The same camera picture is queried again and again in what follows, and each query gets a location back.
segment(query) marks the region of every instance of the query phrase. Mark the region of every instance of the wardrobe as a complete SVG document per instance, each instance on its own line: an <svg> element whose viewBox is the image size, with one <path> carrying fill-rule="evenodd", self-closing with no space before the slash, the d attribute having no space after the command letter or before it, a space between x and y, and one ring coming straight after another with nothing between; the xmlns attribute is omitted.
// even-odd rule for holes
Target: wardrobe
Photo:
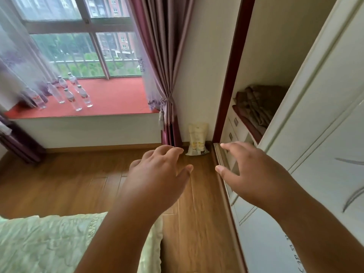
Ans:
<svg viewBox="0 0 364 273"><path fill-rule="evenodd" d="M221 143L242 141L278 161L364 243L363 0L256 0ZM289 87L258 142L232 108L251 84ZM217 162L236 174L218 143ZM224 183L241 270L305 272L289 237Z"/></svg>

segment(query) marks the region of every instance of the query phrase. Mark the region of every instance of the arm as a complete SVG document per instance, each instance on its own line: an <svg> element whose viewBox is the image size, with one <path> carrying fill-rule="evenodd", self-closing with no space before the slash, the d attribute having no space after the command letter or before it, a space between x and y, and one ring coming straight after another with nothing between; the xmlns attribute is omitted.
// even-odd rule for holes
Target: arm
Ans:
<svg viewBox="0 0 364 273"><path fill-rule="evenodd" d="M150 228L180 197L193 170L187 165L177 175L182 152L181 148L163 145L132 162L120 196L75 273L137 272Z"/></svg>
<svg viewBox="0 0 364 273"><path fill-rule="evenodd" d="M280 164L248 143L221 147L235 156L240 175L223 166L216 171L240 197L280 224L307 272L364 272L364 247Z"/></svg>

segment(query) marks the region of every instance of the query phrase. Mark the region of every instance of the bed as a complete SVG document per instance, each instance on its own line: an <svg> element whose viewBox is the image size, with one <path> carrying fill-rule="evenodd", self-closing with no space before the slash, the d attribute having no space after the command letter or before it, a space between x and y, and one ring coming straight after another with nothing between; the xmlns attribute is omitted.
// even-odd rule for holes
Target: bed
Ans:
<svg viewBox="0 0 364 273"><path fill-rule="evenodd" d="M74 272L106 214L0 217L1 272ZM161 240L159 218L144 244L138 273L161 272Z"/></svg>

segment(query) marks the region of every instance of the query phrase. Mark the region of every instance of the open wardrobe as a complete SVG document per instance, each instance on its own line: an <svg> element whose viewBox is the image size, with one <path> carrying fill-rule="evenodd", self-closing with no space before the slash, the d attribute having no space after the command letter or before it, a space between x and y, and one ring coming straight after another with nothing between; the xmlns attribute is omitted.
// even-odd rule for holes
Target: open wardrobe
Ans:
<svg viewBox="0 0 364 273"><path fill-rule="evenodd" d="M242 13L251 13L246 31ZM213 140L218 163L236 174L219 143L265 151L361 243L363 23L363 0L242 0ZM241 271L305 272L278 223L222 187Z"/></svg>

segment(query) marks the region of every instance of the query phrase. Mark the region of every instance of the window sill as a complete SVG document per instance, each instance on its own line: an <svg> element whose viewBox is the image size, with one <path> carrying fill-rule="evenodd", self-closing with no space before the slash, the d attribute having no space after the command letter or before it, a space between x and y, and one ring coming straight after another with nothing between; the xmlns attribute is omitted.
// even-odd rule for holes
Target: window sill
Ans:
<svg viewBox="0 0 364 273"><path fill-rule="evenodd" d="M27 109L15 105L5 115L9 119L32 119L71 116L150 114L158 111L149 109L145 97L143 79L135 78L103 78L80 79L80 84L90 95L92 107L87 107L81 96L72 86L70 91L82 104L82 110L75 111L70 102L58 103L53 96L48 97L47 108Z"/></svg>

